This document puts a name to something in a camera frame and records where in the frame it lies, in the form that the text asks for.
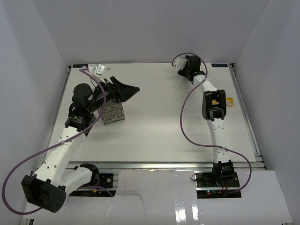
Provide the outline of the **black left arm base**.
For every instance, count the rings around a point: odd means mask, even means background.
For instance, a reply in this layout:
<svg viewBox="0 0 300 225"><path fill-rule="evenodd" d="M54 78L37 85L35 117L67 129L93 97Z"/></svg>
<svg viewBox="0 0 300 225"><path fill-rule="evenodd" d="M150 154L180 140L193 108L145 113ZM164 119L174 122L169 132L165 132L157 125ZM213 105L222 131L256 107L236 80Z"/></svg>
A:
<svg viewBox="0 0 300 225"><path fill-rule="evenodd" d="M113 173L99 173L98 177L95 178L94 182L91 184L85 184L80 187L82 188L113 188L114 174Z"/></svg>

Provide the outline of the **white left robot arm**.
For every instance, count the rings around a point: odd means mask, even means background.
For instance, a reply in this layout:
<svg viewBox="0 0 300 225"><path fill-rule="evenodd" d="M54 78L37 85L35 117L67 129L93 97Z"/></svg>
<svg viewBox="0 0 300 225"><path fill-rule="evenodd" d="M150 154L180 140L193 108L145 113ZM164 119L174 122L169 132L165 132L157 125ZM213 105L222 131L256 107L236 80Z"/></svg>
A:
<svg viewBox="0 0 300 225"><path fill-rule="evenodd" d="M66 166L96 123L94 113L104 109L107 102L126 102L139 90L138 87L119 82L113 76L95 89L86 83L75 86L58 146L31 176L26 175L21 182L27 202L55 213L61 209L70 193L84 185L96 186L99 170L95 165L83 163L70 174L64 175Z"/></svg>

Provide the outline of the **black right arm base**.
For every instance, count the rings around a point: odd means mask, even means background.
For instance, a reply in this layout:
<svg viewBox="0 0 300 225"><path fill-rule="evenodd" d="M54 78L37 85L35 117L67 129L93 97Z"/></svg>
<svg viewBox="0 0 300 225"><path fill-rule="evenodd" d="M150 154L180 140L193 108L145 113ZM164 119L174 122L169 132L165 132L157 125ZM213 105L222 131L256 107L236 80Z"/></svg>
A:
<svg viewBox="0 0 300 225"><path fill-rule="evenodd" d="M210 172L194 173L191 176L191 180L196 185L197 199L228 199L242 197L241 191L239 191L240 183L236 172L232 178L229 178L226 181L215 181Z"/></svg>

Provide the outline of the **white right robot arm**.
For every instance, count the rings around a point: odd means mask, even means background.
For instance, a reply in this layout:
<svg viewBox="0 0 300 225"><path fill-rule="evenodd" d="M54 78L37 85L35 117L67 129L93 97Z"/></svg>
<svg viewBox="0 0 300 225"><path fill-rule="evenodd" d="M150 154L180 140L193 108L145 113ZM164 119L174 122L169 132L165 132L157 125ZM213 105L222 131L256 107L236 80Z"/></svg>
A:
<svg viewBox="0 0 300 225"><path fill-rule="evenodd" d="M177 56L172 65L178 68L178 74L187 78L202 94L202 117L206 120L211 136L213 149L212 183L217 187L224 186L234 176L234 167L226 150L227 143L224 132L226 116L226 94L217 89L208 80L208 68L201 71L202 59L196 55Z"/></svg>

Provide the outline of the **grey white paper coffee bag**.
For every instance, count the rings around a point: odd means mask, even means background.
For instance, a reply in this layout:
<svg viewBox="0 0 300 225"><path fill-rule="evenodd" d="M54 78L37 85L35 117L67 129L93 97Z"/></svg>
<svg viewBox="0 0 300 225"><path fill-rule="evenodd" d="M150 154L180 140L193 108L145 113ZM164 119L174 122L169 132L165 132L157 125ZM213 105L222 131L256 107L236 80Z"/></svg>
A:
<svg viewBox="0 0 300 225"><path fill-rule="evenodd" d="M105 95L102 93L99 85L94 84L92 91L93 98L89 107L90 111L101 113L101 110L103 110L101 121L104 125L124 120L125 113L121 101L124 95L121 93L120 85L99 79L98 82L104 89Z"/></svg>

